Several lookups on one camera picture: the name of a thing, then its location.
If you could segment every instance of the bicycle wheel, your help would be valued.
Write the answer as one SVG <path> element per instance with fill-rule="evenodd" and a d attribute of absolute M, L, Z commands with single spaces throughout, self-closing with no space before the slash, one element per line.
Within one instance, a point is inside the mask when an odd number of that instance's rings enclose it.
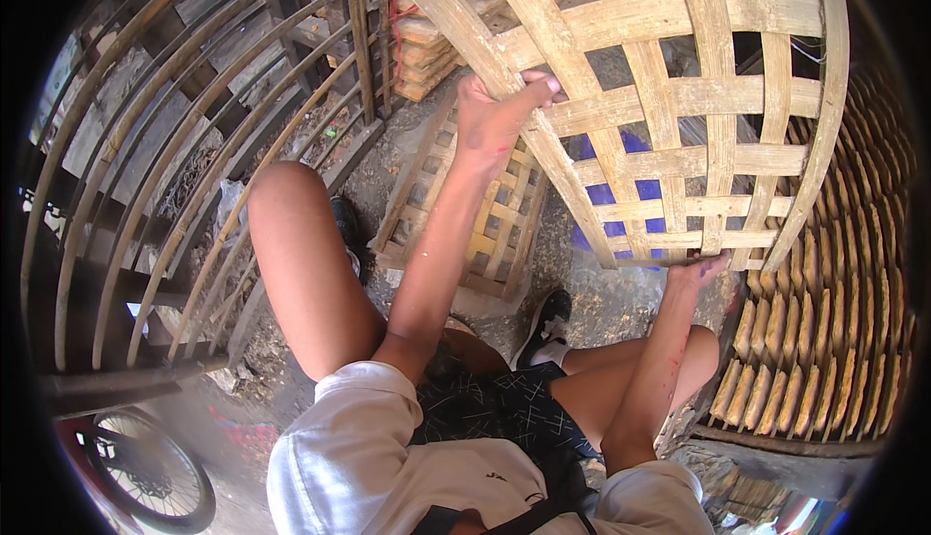
<path fill-rule="evenodd" d="M 94 424 L 135 439 L 119 443 L 97 436 L 96 448 L 88 452 L 94 469 L 126 511 L 167 533 L 199 533 L 209 526 L 217 502 L 207 473 L 156 419 L 136 407 L 124 407 L 98 414 Z"/>

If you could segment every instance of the white sock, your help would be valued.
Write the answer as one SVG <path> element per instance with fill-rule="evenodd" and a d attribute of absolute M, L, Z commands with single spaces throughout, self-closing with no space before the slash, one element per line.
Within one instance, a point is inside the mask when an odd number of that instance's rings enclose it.
<path fill-rule="evenodd" d="M 536 353 L 530 357 L 530 365 L 539 366 L 547 361 L 551 361 L 557 366 L 562 367 L 562 360 L 565 359 L 569 350 L 570 347 L 568 345 L 559 343 L 556 340 L 550 341 L 536 350 Z"/>

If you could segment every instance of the bicycle tire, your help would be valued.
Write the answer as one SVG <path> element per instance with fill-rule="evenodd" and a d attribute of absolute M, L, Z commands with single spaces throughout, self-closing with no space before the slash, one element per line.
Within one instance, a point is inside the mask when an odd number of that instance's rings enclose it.
<path fill-rule="evenodd" d="M 187 448 L 179 439 L 174 437 L 166 428 L 155 418 L 146 414 L 141 409 L 134 406 L 122 407 L 107 412 L 102 412 L 94 416 L 94 425 L 99 425 L 114 415 L 136 418 L 142 423 L 155 429 L 161 436 L 169 440 L 174 448 L 190 464 L 197 478 L 198 501 L 193 511 L 184 516 L 168 516 L 150 509 L 144 504 L 137 501 L 132 495 L 127 493 L 122 485 L 107 470 L 103 460 L 97 455 L 96 448 L 91 448 L 93 452 L 89 453 L 90 463 L 94 470 L 97 471 L 101 480 L 107 483 L 113 494 L 118 498 L 125 511 L 130 513 L 134 518 L 147 526 L 158 529 L 165 533 L 177 533 L 179 535 L 191 535 L 200 533 L 213 522 L 217 512 L 217 500 L 213 492 L 213 485 L 207 476 L 207 471 L 203 465 L 197 461 L 189 448 Z"/>

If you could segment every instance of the black patterned shorts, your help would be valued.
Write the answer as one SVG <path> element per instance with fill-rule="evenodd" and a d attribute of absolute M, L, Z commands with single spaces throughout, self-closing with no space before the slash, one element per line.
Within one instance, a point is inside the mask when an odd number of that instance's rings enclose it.
<path fill-rule="evenodd" d="M 424 422 L 414 430 L 413 445 L 506 438 L 537 465 L 558 448 L 574 448 L 579 459 L 599 456 L 549 394 L 549 383 L 566 375 L 553 362 L 490 376 L 469 373 L 447 355 L 442 366 L 428 368 L 425 375 L 427 381 L 417 386 Z"/>

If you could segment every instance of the hand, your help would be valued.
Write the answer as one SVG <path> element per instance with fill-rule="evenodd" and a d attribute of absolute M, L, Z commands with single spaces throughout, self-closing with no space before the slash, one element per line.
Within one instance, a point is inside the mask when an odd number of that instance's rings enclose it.
<path fill-rule="evenodd" d="M 727 269 L 727 263 L 731 261 L 731 255 L 730 250 L 724 250 L 715 257 L 704 259 L 689 264 L 688 266 L 669 267 L 669 277 L 681 279 L 681 281 L 693 283 L 697 285 L 698 288 L 702 288 L 710 285 L 715 276 Z"/>
<path fill-rule="evenodd" d="M 517 95 L 496 101 L 485 83 L 470 74 L 459 81 L 459 137 L 453 165 L 491 182 L 505 169 L 530 112 L 567 100 L 556 77 L 539 70 L 520 73 L 527 86 Z"/>

